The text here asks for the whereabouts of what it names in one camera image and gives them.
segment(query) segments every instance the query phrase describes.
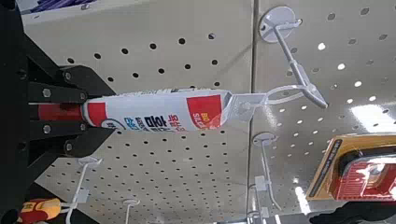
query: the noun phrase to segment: product packaging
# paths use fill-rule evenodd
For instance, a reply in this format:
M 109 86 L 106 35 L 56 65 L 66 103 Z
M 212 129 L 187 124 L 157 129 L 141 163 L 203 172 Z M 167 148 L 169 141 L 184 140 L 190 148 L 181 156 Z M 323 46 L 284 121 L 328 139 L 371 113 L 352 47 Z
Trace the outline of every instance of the product packaging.
M 308 200 L 396 201 L 396 135 L 341 135 L 330 142 Z

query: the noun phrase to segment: white pegboard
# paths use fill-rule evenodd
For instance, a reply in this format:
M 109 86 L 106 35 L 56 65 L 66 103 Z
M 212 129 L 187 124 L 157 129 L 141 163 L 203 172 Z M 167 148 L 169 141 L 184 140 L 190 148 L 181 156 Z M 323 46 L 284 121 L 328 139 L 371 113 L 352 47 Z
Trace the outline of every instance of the white pegboard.
M 98 1 L 24 16 L 57 64 L 91 67 L 116 92 L 215 88 L 250 92 L 252 5 L 245 0 Z M 209 223 L 246 213 L 248 124 L 181 134 L 114 133 L 94 153 L 82 212 L 99 223 Z M 57 160 L 37 182 L 70 201 L 79 166 Z
M 56 63 L 92 67 L 117 93 L 190 86 L 239 93 L 251 91 L 251 80 L 254 91 L 261 92 L 294 84 L 295 79 L 278 44 L 258 38 L 252 63 L 252 23 L 272 7 L 293 8 L 304 23 L 286 41 L 330 107 L 319 109 L 304 98 L 268 106 L 264 113 L 256 113 L 252 135 L 279 136 L 268 150 L 268 159 L 282 212 L 267 198 L 262 205 L 270 208 L 271 216 L 300 213 L 295 189 L 306 191 L 329 139 L 342 133 L 396 131 L 395 3 L 258 3 L 259 17 L 254 19 L 252 1 L 167 0 L 99 1 L 89 10 L 62 8 L 25 16 L 24 22 L 26 33 Z M 256 65 L 253 79 L 252 64 Z M 338 70 L 340 64 L 345 68 Z M 362 109 L 371 110 L 372 116 L 362 116 Z M 131 210 L 136 223 L 206 223 L 244 217 L 248 126 L 201 134 L 188 133 L 185 138 L 113 134 L 95 153 L 105 160 L 87 174 L 84 188 L 92 192 L 81 210 L 100 223 L 121 223 L 126 209 L 121 201 L 133 197 L 143 200 Z M 262 175 L 259 152 L 251 149 L 250 180 Z M 67 159 L 53 165 L 38 182 L 70 199 L 78 166 Z M 323 211 L 338 204 L 309 206 Z
M 329 140 L 343 133 L 396 132 L 396 19 L 394 1 L 260 1 L 259 15 L 281 5 L 304 22 L 286 39 L 326 101 L 320 109 L 305 98 L 267 106 L 256 113 L 252 134 L 271 132 L 279 138 L 267 150 L 278 211 L 269 197 L 270 214 L 301 213 L 296 188 L 306 192 Z M 258 36 L 254 91 L 295 84 L 278 44 Z M 260 150 L 252 149 L 252 158 Z M 253 161 L 250 180 L 262 175 Z M 335 202 L 309 203 L 311 211 L 332 210 Z

